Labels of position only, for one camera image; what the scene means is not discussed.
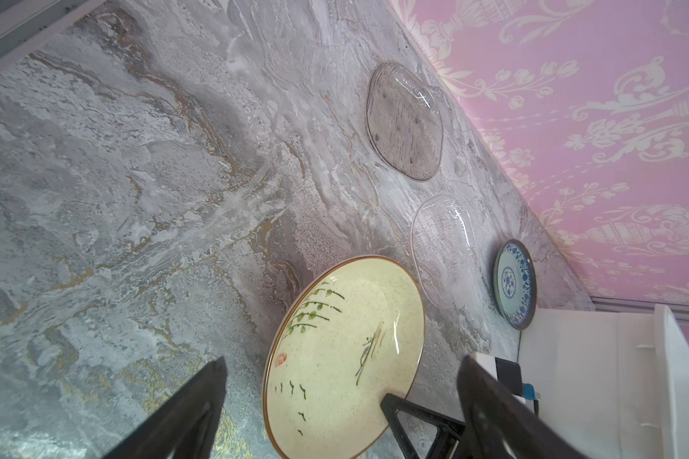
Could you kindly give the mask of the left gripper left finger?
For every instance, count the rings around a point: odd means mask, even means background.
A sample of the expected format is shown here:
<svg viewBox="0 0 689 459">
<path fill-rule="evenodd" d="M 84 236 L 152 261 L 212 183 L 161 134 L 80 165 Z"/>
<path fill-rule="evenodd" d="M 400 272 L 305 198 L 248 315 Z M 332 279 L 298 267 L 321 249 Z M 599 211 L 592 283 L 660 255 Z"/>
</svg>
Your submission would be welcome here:
<svg viewBox="0 0 689 459">
<path fill-rule="evenodd" d="M 105 456 L 209 458 L 225 402 L 227 376 L 223 358 L 207 363 Z"/>
</svg>

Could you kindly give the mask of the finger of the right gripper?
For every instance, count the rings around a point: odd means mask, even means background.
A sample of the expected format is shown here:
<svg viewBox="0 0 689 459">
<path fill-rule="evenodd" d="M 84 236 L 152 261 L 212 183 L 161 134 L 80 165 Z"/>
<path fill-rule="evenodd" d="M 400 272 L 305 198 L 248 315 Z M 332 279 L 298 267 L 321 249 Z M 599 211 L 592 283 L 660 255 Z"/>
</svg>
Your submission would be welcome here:
<svg viewBox="0 0 689 459">
<path fill-rule="evenodd" d="M 465 424 L 455 418 L 421 407 L 402 397 L 387 393 L 380 403 L 392 435 L 404 458 L 454 458 L 465 431 Z M 417 447 L 411 434 L 422 428 L 429 445 Z"/>
</svg>

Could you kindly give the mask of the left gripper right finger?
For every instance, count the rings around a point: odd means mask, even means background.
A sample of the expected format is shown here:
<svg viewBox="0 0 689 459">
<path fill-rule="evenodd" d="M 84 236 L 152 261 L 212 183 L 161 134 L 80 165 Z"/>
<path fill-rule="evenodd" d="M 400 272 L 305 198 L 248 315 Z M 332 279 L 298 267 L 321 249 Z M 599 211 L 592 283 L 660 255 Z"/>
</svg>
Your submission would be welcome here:
<svg viewBox="0 0 689 459">
<path fill-rule="evenodd" d="M 457 373 L 465 429 L 459 458 L 582 458 L 521 404 L 504 384 L 467 356 Z"/>
</svg>

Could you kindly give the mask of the white plastic bin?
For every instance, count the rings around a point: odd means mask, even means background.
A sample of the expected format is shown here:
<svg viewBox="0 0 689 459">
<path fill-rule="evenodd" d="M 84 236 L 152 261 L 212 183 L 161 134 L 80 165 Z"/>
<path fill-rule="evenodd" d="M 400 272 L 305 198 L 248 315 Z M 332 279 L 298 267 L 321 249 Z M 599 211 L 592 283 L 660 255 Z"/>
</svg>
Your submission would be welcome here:
<svg viewBox="0 0 689 459">
<path fill-rule="evenodd" d="M 539 417 L 591 458 L 689 458 L 689 343 L 672 310 L 540 309 L 519 365 Z"/>
</svg>

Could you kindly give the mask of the cream plate with grass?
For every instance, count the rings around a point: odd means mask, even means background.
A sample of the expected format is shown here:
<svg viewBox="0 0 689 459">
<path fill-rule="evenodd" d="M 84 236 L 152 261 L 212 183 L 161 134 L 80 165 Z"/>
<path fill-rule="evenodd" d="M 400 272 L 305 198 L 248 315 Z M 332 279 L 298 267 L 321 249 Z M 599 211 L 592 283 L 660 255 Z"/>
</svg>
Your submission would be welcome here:
<svg viewBox="0 0 689 459">
<path fill-rule="evenodd" d="M 273 340 L 262 386 L 267 435 L 283 458 L 356 458 L 388 428 L 380 407 L 406 397 L 426 316 L 409 271 L 384 256 L 348 259 L 315 279 Z"/>
</svg>

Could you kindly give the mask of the small blue patterned plate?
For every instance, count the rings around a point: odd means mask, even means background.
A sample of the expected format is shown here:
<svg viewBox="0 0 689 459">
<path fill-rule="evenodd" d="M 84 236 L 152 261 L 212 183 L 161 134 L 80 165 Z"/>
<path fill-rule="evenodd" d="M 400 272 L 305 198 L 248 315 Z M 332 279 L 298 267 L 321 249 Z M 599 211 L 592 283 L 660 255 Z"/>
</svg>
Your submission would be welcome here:
<svg viewBox="0 0 689 459">
<path fill-rule="evenodd" d="M 526 329 L 537 308 L 537 277 L 528 249 L 510 239 L 493 264 L 493 293 L 501 315 L 517 330 Z"/>
</svg>

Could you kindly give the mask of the clear glass plate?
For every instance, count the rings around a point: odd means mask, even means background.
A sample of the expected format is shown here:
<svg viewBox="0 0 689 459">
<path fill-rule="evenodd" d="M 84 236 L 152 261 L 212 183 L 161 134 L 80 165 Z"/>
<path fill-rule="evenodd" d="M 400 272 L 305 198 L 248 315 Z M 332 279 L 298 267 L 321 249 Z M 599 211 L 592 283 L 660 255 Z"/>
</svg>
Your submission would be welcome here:
<svg viewBox="0 0 689 459">
<path fill-rule="evenodd" d="M 450 194 L 425 201 L 411 222 L 411 254 L 426 297 L 436 306 L 461 308 L 471 282 L 480 278 L 472 219 Z"/>
</svg>

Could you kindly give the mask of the smoky grey glass plate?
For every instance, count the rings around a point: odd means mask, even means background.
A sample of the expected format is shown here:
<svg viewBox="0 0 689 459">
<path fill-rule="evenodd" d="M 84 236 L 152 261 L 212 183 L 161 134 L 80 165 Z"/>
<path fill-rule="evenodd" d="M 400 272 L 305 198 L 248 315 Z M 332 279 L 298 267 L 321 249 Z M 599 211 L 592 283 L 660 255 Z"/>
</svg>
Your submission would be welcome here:
<svg viewBox="0 0 689 459">
<path fill-rule="evenodd" d="M 389 61 L 373 70 L 366 128 L 371 145 L 392 168 L 419 182 L 438 172 L 443 143 L 438 102 L 405 66 Z"/>
</svg>

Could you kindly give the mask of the left aluminium corner post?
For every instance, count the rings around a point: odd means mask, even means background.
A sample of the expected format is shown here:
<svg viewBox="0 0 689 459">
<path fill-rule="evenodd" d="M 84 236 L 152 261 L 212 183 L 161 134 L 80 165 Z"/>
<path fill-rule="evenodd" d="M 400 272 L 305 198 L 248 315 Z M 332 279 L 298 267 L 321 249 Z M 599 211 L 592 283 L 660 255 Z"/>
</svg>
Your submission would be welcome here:
<svg viewBox="0 0 689 459">
<path fill-rule="evenodd" d="M 0 71 L 101 5 L 85 0 L 0 1 Z"/>
</svg>

